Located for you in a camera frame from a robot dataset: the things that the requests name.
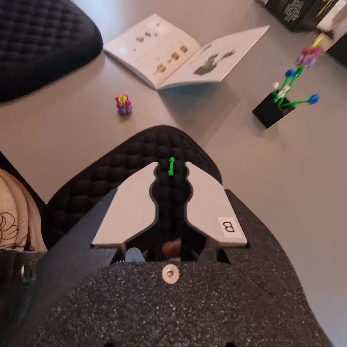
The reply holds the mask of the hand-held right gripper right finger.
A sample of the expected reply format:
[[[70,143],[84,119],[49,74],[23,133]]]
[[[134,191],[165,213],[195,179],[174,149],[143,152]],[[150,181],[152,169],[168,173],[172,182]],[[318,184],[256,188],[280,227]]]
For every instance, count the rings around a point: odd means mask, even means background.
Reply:
[[[186,162],[190,196],[185,203],[185,244],[194,251],[204,248],[246,246],[247,238],[223,185],[207,172]]]

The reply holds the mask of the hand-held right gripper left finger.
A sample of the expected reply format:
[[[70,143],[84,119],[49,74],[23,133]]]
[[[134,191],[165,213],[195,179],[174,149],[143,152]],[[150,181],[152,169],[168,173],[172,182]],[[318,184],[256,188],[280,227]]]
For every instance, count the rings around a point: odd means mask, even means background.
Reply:
[[[155,245],[158,203],[152,188],[157,167],[158,162],[152,162],[119,185],[92,241],[94,247],[116,247],[125,254],[130,248],[145,252]]]

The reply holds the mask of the black quilted pad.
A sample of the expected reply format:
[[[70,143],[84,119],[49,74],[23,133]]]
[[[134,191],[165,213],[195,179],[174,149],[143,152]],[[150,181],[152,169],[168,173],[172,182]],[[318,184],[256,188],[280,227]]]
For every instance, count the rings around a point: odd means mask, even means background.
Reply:
[[[0,3],[0,102],[30,94],[94,60],[95,23],[68,0]]]
[[[169,159],[174,174],[168,175]],[[214,161],[182,130],[168,125],[147,128],[82,170],[50,199],[44,209],[41,232],[51,249],[107,193],[152,162],[158,162],[154,197],[159,205],[159,230],[163,242],[180,237],[183,207],[189,197],[185,162],[191,162],[222,184]]]

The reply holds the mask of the pink yellow purple brick flower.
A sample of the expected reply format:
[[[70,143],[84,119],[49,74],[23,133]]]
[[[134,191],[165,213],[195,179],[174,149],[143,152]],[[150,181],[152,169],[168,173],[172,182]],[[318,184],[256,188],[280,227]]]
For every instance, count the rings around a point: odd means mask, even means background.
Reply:
[[[129,115],[132,113],[132,103],[127,94],[116,96],[115,101],[119,115]]]

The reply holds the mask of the cream printed shirt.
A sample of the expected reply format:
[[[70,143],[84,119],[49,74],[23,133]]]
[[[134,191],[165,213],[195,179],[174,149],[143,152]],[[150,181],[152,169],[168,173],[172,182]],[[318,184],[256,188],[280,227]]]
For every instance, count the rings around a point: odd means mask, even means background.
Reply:
[[[25,253],[45,253],[41,215],[24,185],[0,169],[0,248]]]

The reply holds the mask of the dark cloth with metal studs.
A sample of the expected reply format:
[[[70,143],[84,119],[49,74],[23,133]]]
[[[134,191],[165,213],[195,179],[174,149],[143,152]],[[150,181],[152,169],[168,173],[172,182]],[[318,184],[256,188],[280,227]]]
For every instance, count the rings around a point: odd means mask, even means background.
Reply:
[[[0,251],[0,346],[6,346],[31,302],[38,263],[47,253]]]

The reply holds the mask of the open instruction booklet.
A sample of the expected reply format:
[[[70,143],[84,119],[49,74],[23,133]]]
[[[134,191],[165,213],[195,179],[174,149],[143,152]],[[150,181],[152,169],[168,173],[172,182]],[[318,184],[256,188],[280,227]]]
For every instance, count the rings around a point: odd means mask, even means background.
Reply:
[[[269,27],[236,32],[201,47],[189,34],[153,14],[103,50],[157,91],[219,83]]]

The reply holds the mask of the black printed box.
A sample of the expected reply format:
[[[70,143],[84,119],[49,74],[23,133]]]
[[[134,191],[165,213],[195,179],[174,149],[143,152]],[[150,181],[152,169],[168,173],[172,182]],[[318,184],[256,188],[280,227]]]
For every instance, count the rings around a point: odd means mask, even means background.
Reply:
[[[291,32],[314,30],[337,0],[269,0],[265,8]]]

